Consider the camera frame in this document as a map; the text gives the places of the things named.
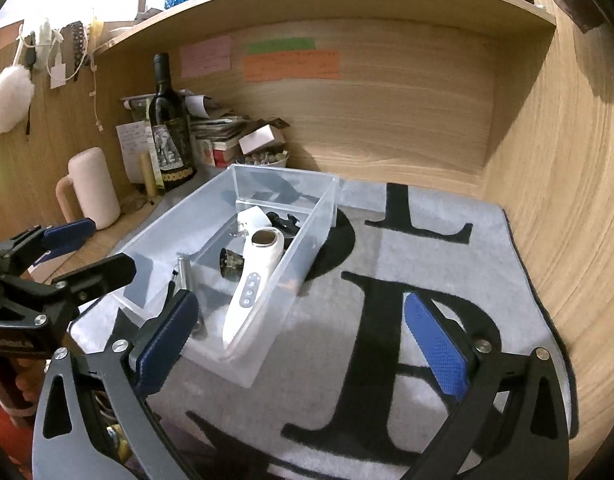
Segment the person's left hand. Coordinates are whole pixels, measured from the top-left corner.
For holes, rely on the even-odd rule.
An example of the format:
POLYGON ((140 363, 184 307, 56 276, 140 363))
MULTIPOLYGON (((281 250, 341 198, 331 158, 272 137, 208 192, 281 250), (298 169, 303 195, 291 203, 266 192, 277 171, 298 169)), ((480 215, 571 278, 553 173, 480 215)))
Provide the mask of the person's left hand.
POLYGON ((45 360, 0 356, 0 405, 14 418, 34 416, 45 376, 45 360))

